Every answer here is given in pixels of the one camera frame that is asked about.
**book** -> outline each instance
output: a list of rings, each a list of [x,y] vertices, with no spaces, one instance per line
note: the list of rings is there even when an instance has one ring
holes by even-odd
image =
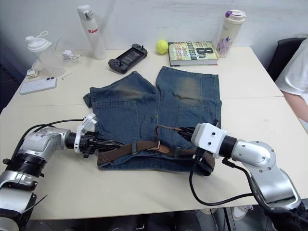
[[[170,66],[217,65],[212,42],[169,42]]]

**denim shorts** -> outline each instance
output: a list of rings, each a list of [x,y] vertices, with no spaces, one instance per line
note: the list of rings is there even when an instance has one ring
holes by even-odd
[[[124,144],[155,140],[155,127],[195,127],[198,123],[220,125],[221,101],[218,75],[191,73],[163,66],[156,87],[136,71],[103,88],[90,88],[84,96],[98,117],[95,131],[100,138]],[[177,132],[159,129],[162,144],[174,150],[196,147]],[[191,156],[168,156],[140,151],[101,164],[100,169],[159,169],[190,171]],[[199,166],[199,174],[209,169]]]

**shaker bottle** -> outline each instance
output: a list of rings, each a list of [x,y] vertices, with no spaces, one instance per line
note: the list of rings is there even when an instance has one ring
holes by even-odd
[[[93,12],[89,5],[81,5],[77,7],[77,12],[83,29],[88,37],[94,57],[96,59],[104,59],[107,57],[106,48],[103,43],[98,25],[94,18]]]
[[[245,21],[246,14],[239,10],[229,10],[225,13],[225,20],[217,43],[217,52],[220,58],[227,56],[241,25]]]
[[[43,64],[52,77],[58,77],[64,74],[65,70],[54,54],[54,47],[51,42],[44,39],[48,31],[43,31],[37,37],[28,36],[26,42],[28,42],[28,49],[34,54],[34,56]]]

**yellow tennis ball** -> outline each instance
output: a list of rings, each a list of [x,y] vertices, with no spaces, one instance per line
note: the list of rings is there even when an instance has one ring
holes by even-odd
[[[164,54],[168,51],[168,43],[161,39],[156,43],[156,50],[160,54]]]

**white shirt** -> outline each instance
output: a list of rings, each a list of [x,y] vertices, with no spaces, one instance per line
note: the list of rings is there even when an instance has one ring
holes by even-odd
[[[302,41],[275,83],[280,90],[299,95],[308,104],[308,38]]]

